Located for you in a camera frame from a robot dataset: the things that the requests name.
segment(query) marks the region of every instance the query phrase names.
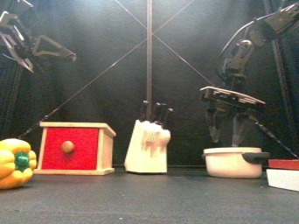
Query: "metal pole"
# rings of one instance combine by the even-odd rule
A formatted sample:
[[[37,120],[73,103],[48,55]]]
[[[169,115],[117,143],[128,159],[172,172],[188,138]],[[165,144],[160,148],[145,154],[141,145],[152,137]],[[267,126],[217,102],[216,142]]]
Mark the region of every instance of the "metal pole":
[[[263,3],[264,3],[264,8],[265,8],[265,14],[272,13],[273,10],[271,9],[269,1],[264,0]],[[277,71],[279,84],[280,84],[280,89],[281,89],[281,96],[283,96],[283,101],[284,101],[284,112],[285,112],[287,123],[288,123],[288,128],[289,128],[289,136],[291,136],[292,142],[296,146],[297,139],[296,139],[296,134],[295,134],[293,110],[292,110],[292,106],[291,106],[289,93],[287,90],[288,88],[287,88],[287,81],[285,81],[285,68],[284,68],[284,63],[283,63],[283,58],[281,58],[280,43],[279,43],[277,39],[275,39],[272,41],[272,49],[273,49],[275,66],[276,66],[276,71]]]
[[[145,99],[148,101],[148,107],[145,111],[145,117],[149,118],[152,111],[152,0],[147,0],[147,84],[145,84]]]

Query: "knife handle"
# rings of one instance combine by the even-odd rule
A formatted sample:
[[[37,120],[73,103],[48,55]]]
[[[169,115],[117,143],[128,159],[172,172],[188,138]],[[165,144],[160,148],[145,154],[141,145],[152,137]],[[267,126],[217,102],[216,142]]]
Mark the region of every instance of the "knife handle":
[[[159,125],[163,125],[165,110],[167,110],[167,105],[164,103],[161,103],[160,113],[159,113],[159,116],[157,116],[157,119],[155,122]]]
[[[143,101],[141,108],[140,108],[140,116],[139,116],[139,121],[140,123],[145,120],[145,110],[148,106],[148,101]]]
[[[164,115],[163,115],[163,121],[161,121],[161,127],[163,129],[165,130],[165,126],[167,126],[167,120],[168,120],[168,116],[169,114],[173,112],[173,110],[171,108],[168,108],[165,111],[164,111]]]
[[[157,102],[153,105],[153,111],[152,111],[152,114],[149,115],[149,123],[153,123],[156,121],[160,114],[160,110],[161,110],[161,104]]]

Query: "wooden box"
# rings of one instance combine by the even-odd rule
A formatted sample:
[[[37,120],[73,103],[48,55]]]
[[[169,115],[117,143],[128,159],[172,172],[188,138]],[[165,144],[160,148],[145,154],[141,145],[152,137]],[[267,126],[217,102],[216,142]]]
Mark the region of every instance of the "wooden box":
[[[115,131],[105,123],[41,122],[34,174],[105,175],[112,168]]]

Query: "cable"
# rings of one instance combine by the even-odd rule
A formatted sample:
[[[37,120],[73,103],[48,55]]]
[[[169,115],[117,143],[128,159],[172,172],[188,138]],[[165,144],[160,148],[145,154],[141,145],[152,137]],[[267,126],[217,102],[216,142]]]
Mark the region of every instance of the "cable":
[[[285,144],[276,138],[275,134],[268,130],[268,128],[257,122],[257,120],[256,120],[255,125],[257,125],[257,127],[264,131],[264,133],[272,139],[275,139],[275,141],[279,143],[279,145],[293,155],[293,157],[299,158],[297,155],[292,152],[292,150],[285,146]]]

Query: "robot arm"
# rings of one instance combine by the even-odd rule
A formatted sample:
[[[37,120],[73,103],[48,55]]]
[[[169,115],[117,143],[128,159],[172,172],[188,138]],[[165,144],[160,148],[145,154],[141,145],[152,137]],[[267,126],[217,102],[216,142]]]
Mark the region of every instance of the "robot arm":
[[[232,58],[224,60],[221,76],[229,90],[243,92],[247,78],[244,68],[255,48],[284,34],[295,26],[297,20],[299,3],[293,3],[265,17],[265,19],[256,19],[249,23],[247,35],[237,42],[232,51]]]
[[[40,57],[69,61],[76,59],[76,54],[46,36],[41,35],[33,40],[17,15],[6,11],[0,17],[0,36],[14,60],[32,73],[33,65],[40,66],[37,62]]]
[[[299,3],[283,8],[276,13],[261,17],[244,25],[239,31],[247,28],[244,38],[237,42],[231,59],[224,59],[220,78],[224,88],[205,87],[201,99],[208,103],[205,112],[209,125],[212,142],[219,141],[220,122],[227,116],[229,108],[235,108],[232,146],[239,146],[244,138],[247,121],[255,116],[256,111],[264,108],[264,102],[241,94],[245,87],[245,66],[255,49],[285,33],[299,20]],[[220,55],[229,45],[227,43]]]

